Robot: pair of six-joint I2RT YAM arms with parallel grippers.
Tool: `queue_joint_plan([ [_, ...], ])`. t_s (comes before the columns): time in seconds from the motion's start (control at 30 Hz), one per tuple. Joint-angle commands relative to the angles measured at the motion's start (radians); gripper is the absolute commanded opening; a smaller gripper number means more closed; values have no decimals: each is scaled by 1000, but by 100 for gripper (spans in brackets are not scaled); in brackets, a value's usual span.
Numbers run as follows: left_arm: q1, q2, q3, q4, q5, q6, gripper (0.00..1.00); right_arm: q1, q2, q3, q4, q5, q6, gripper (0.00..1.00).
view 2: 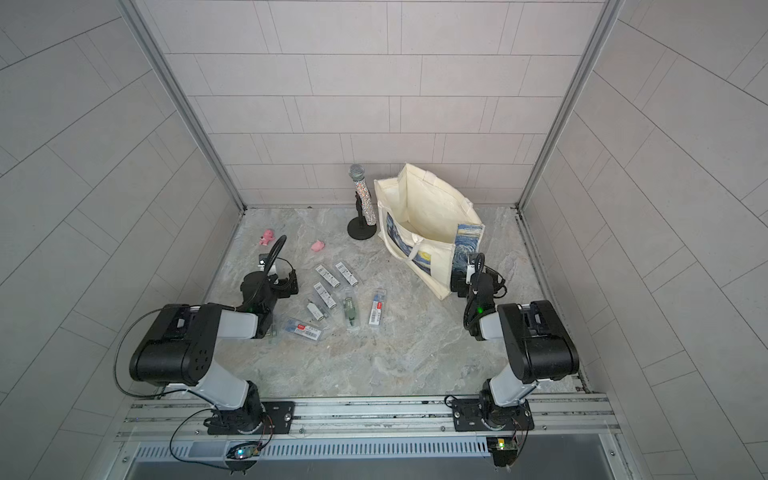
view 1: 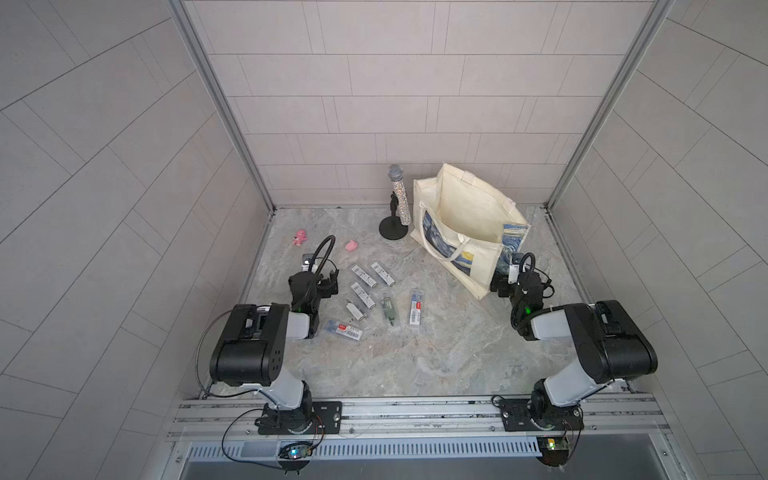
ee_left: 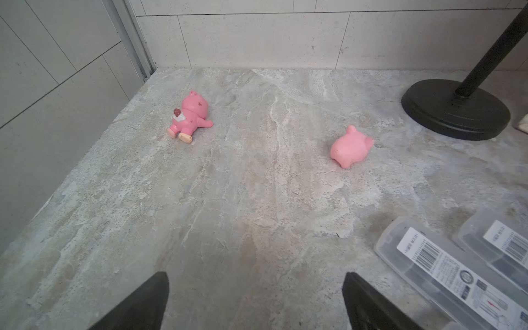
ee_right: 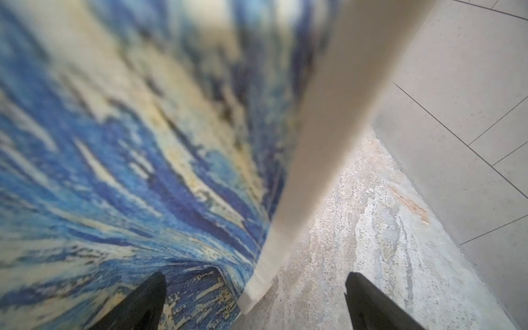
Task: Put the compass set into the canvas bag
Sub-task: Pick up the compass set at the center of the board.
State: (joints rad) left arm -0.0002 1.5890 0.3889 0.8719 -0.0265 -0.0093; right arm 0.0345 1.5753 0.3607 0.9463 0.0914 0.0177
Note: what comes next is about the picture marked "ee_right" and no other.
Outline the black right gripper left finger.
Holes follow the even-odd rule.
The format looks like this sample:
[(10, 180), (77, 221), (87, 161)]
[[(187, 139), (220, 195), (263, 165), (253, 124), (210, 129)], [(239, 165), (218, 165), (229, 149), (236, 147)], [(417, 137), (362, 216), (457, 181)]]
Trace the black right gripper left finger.
[(166, 278), (156, 272), (109, 313), (92, 330), (157, 330), (166, 301)]

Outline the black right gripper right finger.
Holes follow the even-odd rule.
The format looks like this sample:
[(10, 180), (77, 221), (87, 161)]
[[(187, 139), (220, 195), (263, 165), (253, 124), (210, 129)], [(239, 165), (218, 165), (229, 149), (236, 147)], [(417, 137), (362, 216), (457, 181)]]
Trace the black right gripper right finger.
[(354, 330), (424, 328), (359, 272), (351, 272), (345, 283), (346, 305)]

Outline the canvas bag starry night print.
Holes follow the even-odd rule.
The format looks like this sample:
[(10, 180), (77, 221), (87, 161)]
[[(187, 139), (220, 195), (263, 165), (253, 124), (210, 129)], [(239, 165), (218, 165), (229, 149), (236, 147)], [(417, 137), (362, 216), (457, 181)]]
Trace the canvas bag starry night print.
[(2, 1), (1, 328), (265, 295), (434, 1)]

